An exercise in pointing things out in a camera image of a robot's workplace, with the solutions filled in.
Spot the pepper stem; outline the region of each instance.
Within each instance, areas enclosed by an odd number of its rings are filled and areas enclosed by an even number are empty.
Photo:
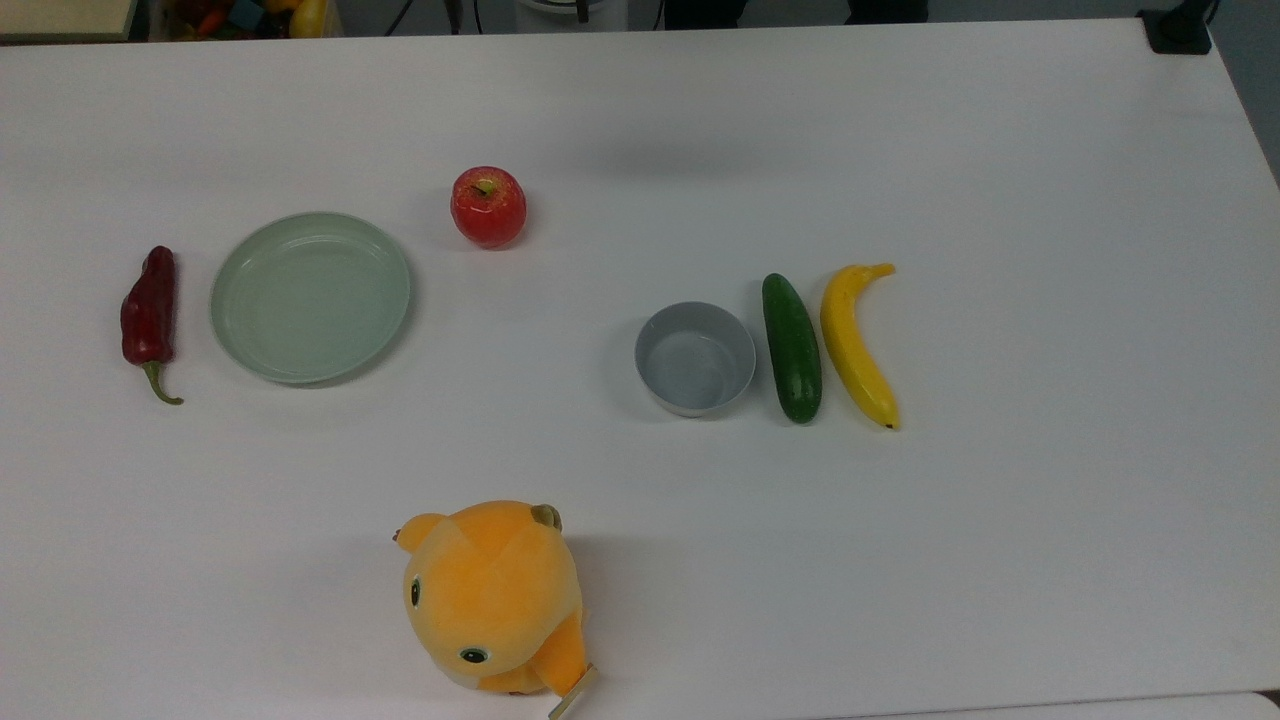
[[[151,389],[155,391],[156,397],[164,400],[169,405],[182,405],[180,397],[169,397],[163,389],[160,389],[160,369],[164,365],[159,360],[151,360],[150,363],[142,364],[142,370],[147,374],[147,380],[151,382]]]

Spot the floor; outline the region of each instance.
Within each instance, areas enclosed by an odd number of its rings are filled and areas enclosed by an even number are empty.
[[[404,0],[335,0],[348,36],[384,35]],[[477,0],[485,32],[516,28],[516,0]],[[627,27],[649,31],[659,0],[627,0]],[[1176,0],[932,0],[931,22],[1133,18],[1143,8],[1169,9]],[[474,33],[468,3],[463,33]],[[750,0],[741,27],[840,24],[844,0]],[[1280,178],[1280,1],[1224,0],[1211,26],[1258,142]],[[396,35],[444,35],[442,0],[412,0]]]

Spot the banana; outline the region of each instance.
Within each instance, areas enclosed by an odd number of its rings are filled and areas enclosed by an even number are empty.
[[[858,296],[876,278],[893,274],[891,264],[849,265],[838,270],[827,283],[822,296],[822,337],[832,364],[854,402],[868,418],[888,429],[901,427],[897,401],[888,380],[876,366],[876,360],[863,343],[858,331]]]

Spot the cable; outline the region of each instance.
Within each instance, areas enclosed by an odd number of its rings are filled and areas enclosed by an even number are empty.
[[[404,6],[401,8],[401,14],[396,15],[396,19],[392,22],[392,27],[387,28],[387,33],[383,37],[390,37],[390,35],[396,32],[396,28],[399,27],[399,22],[404,19],[404,13],[408,12],[408,6],[412,4],[413,0],[404,0]]]

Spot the cucumber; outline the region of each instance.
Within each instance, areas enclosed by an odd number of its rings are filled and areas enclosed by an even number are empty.
[[[760,296],[778,404],[791,421],[808,423],[822,402],[822,360],[813,320],[796,288],[777,273],[764,278]]]

